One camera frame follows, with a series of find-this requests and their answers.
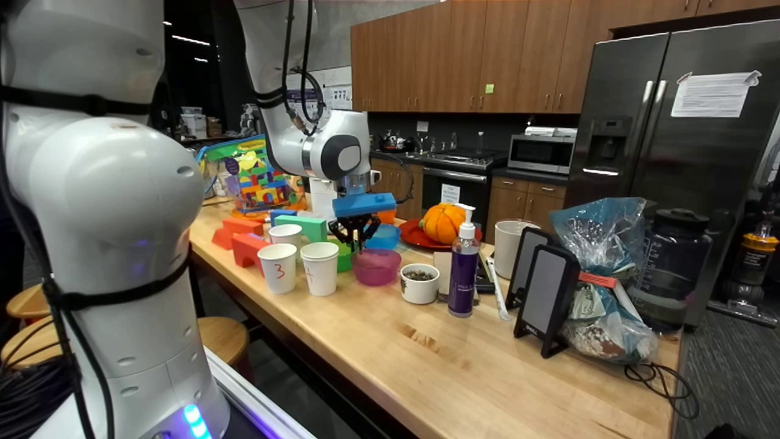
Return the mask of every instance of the white cup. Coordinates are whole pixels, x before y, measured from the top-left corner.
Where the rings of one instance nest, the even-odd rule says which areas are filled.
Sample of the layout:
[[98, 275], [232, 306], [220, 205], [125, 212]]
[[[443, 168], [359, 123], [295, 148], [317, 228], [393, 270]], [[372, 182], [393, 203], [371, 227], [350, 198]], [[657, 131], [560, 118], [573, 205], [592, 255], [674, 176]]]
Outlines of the white cup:
[[494, 273], [500, 278], [512, 278], [518, 237], [526, 227], [538, 228], [531, 221], [523, 220], [500, 220], [494, 221]]
[[400, 268], [400, 288], [406, 303], [434, 303], [438, 290], [438, 268], [432, 262], [406, 262]]
[[301, 227], [300, 225], [276, 225], [267, 228], [273, 244], [301, 244]]
[[295, 254], [292, 244], [271, 244], [258, 251], [266, 282], [273, 292], [288, 292], [295, 288]]
[[314, 242], [300, 246], [300, 261], [308, 273], [312, 295], [332, 295], [337, 290], [339, 246], [332, 242]]

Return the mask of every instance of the microwave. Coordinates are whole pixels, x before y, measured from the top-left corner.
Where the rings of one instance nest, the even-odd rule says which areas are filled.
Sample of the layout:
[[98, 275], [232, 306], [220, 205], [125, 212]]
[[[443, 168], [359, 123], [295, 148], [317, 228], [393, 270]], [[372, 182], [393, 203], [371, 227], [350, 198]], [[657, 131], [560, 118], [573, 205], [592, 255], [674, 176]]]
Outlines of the microwave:
[[568, 176], [577, 128], [529, 127], [510, 137], [507, 166], [516, 170]]

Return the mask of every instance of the upper cabinet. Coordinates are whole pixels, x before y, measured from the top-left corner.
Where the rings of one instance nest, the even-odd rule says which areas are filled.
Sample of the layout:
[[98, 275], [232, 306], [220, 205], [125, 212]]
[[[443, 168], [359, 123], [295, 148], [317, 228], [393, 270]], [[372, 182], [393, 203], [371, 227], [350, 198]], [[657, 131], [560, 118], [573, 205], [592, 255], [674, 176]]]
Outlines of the upper cabinet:
[[584, 99], [611, 29], [780, 0], [448, 0], [350, 29], [353, 104], [367, 112], [556, 112]]

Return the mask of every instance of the kitchen island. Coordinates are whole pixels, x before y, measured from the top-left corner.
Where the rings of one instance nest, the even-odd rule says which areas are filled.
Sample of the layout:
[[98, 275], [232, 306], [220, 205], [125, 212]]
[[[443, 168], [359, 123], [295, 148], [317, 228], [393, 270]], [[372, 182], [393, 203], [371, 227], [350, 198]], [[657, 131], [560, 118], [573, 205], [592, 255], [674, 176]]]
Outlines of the kitchen island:
[[[622, 368], [562, 351], [548, 360], [534, 338], [514, 338], [514, 317], [498, 318], [483, 298], [473, 317], [447, 304], [406, 304], [397, 284], [366, 288], [339, 275], [327, 298], [304, 278], [271, 295], [264, 275], [239, 268], [213, 232], [228, 205], [202, 206], [189, 228], [193, 251], [241, 290], [241, 304], [264, 310], [372, 403], [417, 436], [671, 436], [671, 404]], [[403, 251], [405, 261], [427, 254]], [[679, 340], [662, 338], [660, 362], [677, 368]]]

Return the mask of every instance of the stainless steel refrigerator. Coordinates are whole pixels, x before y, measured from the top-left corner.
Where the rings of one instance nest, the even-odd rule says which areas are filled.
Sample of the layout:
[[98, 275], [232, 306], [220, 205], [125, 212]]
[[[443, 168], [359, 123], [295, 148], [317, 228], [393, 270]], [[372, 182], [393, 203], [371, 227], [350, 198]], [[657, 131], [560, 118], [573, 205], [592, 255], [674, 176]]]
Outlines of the stainless steel refrigerator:
[[778, 107], [780, 20], [592, 48], [565, 205], [640, 194], [707, 215], [715, 244], [688, 298], [689, 327], [720, 279], [759, 168], [768, 168]]

